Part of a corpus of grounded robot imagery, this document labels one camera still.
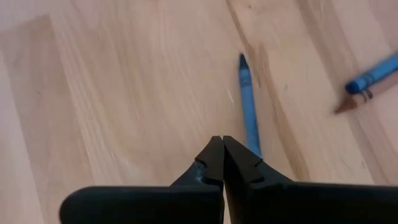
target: wooden floor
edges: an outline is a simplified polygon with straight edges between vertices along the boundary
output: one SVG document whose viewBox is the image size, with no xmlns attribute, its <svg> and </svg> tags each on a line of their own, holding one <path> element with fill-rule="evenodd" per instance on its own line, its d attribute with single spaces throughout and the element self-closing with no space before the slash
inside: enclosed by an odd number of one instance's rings
<svg viewBox="0 0 398 224">
<path fill-rule="evenodd" d="M 58 223 L 88 185 L 169 185 L 212 135 L 311 182 L 398 184 L 398 86 L 334 115 L 398 49 L 396 0 L 0 0 L 0 223 Z"/>
</svg>

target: blue crayon tip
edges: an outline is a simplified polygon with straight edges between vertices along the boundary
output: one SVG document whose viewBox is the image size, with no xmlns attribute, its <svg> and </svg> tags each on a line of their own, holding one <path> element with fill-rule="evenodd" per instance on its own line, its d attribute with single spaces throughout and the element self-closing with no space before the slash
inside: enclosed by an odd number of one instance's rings
<svg viewBox="0 0 398 224">
<path fill-rule="evenodd" d="M 248 63 L 246 62 L 246 58 L 244 57 L 244 54 L 239 55 L 239 69 L 247 69 L 249 68 Z"/>
<path fill-rule="evenodd" d="M 345 86 L 347 93 L 349 94 L 357 94 L 361 90 L 359 89 L 359 86 L 356 84 L 356 82 L 349 82 Z"/>
</svg>

